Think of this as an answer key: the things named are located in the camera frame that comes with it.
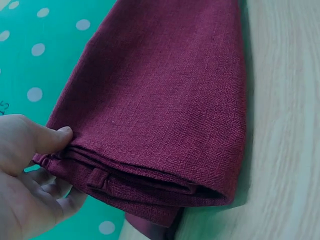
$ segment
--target fabric fold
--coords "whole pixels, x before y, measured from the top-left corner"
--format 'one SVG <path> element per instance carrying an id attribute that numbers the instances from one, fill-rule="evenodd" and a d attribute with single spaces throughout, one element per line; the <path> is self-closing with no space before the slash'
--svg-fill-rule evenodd
<path id="1" fill-rule="evenodd" d="M 118 0 L 47 126 L 63 151 L 34 161 L 79 190 L 169 227 L 181 207 L 232 202 L 246 138 L 237 0 Z"/>

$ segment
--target maroon fabric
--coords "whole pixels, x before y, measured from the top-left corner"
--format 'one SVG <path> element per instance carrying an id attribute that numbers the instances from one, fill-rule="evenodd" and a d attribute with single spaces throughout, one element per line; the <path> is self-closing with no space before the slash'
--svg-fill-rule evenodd
<path id="1" fill-rule="evenodd" d="M 237 0 L 118 0 L 47 124 L 73 141 L 34 160 L 168 227 L 180 207 L 234 199 L 245 120 Z"/>
<path id="2" fill-rule="evenodd" d="M 125 219 L 137 230 L 143 233 L 151 240 L 173 240 L 176 235 L 177 228 L 183 216 L 183 208 L 177 213 L 170 227 L 160 226 L 138 216 L 126 213 Z"/>

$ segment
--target light wood surface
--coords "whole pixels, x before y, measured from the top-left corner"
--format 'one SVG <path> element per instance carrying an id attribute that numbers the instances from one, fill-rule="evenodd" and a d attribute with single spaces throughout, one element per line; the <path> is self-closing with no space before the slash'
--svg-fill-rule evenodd
<path id="1" fill-rule="evenodd" d="M 320 239 L 320 1 L 241 3 L 246 157 L 232 206 L 188 209 L 176 240 Z M 125 223 L 120 240 L 146 240 Z"/>

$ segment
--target hand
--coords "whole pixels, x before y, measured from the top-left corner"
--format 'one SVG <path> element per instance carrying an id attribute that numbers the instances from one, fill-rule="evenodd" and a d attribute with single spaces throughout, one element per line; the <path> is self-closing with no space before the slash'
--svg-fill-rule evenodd
<path id="1" fill-rule="evenodd" d="M 72 136 L 69 127 L 55 131 L 22 115 L 0 116 L 0 239 L 33 238 L 81 208 L 84 193 L 43 168 L 24 171 L 35 153 L 60 151 Z"/>

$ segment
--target teal tablecloth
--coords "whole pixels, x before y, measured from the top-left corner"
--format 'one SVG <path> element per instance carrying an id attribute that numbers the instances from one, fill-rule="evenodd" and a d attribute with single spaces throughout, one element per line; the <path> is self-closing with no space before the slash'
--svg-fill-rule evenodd
<path id="1" fill-rule="evenodd" d="M 114 2 L 0 0 L 0 115 L 20 113 L 44 125 Z M 123 222 L 122 211 L 89 198 L 76 216 L 36 239 L 117 240 Z"/>

